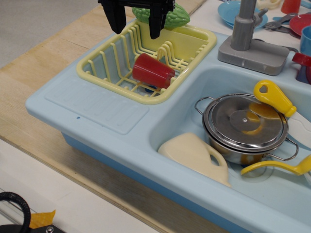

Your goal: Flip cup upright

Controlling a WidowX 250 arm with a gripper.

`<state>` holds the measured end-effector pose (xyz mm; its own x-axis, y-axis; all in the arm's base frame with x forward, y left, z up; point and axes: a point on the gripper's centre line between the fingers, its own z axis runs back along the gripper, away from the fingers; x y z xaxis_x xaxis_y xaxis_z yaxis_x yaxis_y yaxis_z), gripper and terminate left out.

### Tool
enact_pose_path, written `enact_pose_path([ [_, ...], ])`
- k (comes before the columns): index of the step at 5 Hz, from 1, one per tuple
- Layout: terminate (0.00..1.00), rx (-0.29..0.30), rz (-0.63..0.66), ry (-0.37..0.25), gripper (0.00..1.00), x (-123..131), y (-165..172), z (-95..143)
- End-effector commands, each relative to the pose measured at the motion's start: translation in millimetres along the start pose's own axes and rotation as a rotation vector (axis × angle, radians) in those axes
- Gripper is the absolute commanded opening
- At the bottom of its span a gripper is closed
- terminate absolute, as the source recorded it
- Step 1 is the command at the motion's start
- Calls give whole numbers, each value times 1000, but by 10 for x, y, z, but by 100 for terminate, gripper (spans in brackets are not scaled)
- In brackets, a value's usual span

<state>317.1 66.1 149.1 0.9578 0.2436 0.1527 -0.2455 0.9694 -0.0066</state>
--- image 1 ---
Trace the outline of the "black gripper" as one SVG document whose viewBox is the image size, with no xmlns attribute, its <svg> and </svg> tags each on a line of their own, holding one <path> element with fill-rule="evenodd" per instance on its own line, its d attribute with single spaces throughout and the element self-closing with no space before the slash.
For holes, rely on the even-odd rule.
<svg viewBox="0 0 311 233">
<path fill-rule="evenodd" d="M 157 39 L 164 28 L 167 11 L 175 9 L 174 0 L 99 0 L 113 32 L 120 34 L 126 25 L 125 6 L 150 9 L 150 37 Z"/>
</svg>

